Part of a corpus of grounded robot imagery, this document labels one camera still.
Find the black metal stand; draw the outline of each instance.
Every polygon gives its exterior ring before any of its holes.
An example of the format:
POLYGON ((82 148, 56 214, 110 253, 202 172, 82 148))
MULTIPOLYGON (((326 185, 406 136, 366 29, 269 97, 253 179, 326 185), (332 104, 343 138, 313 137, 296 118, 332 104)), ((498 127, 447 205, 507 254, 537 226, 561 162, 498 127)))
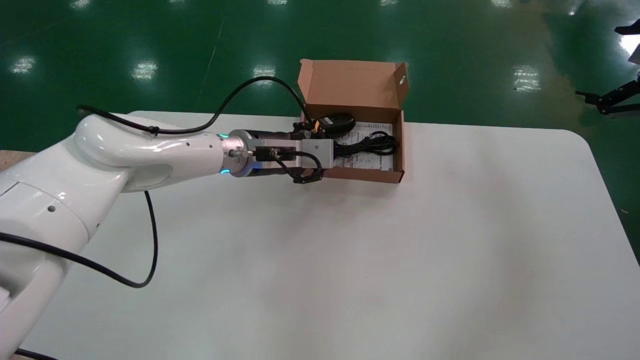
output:
MULTIPOLYGON (((616 32, 621 35, 640 34, 640 19, 629 26, 618 26, 616 32)), ((621 87, 602 96, 590 92, 576 91, 577 95, 584 96, 586 104, 595 105, 602 115, 611 118, 640 116, 640 104, 616 106, 624 100, 640 94, 640 76, 637 80, 629 81, 621 87)))

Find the white table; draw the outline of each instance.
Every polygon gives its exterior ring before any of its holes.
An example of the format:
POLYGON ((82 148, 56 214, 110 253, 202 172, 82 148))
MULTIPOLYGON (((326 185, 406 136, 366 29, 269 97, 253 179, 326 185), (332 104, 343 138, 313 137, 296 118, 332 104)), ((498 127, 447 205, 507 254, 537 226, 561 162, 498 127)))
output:
MULTIPOLYGON (((225 115, 214 129, 293 121, 225 115)), ((151 285, 75 266, 23 347, 61 359, 638 359, 640 270, 583 139, 407 124, 406 154, 399 185, 216 175, 152 191, 151 285)), ((151 245, 144 196, 122 195, 84 255, 142 279, 151 245)))

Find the instruction paper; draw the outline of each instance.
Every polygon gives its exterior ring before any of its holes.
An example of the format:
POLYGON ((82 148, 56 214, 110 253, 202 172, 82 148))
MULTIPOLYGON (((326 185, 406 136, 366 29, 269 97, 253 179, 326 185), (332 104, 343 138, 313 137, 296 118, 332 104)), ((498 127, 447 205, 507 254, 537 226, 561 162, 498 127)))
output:
MULTIPOLYGON (((394 126, 392 124, 382 124, 379 122, 360 122, 356 121, 356 126, 347 135, 338 138, 338 141, 344 145, 357 143, 369 136, 374 131, 384 131, 389 135, 393 134, 394 126)), ((368 152, 361 152, 350 158, 337 158, 333 162, 334 167, 350 167, 350 168, 370 168, 376 170, 393 171, 394 157, 393 155, 377 155, 368 152)))

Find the cable clip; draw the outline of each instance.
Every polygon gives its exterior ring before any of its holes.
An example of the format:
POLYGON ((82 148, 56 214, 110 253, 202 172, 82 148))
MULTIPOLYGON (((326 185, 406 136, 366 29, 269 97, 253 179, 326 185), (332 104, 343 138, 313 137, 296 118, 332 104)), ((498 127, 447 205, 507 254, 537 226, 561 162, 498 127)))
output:
POLYGON ((158 132, 160 132, 160 127, 157 126, 148 126, 147 129, 147 131, 152 133, 154 136, 158 136, 158 132))

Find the black coiled cable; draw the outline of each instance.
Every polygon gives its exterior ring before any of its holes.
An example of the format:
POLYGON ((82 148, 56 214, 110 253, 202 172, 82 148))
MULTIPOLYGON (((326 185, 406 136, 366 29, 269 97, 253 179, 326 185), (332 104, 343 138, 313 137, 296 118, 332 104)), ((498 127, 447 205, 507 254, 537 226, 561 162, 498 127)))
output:
POLYGON ((351 145, 333 143, 334 158, 349 158, 359 152, 377 155, 392 155, 397 151, 396 138, 384 131, 374 131, 369 136, 351 145))

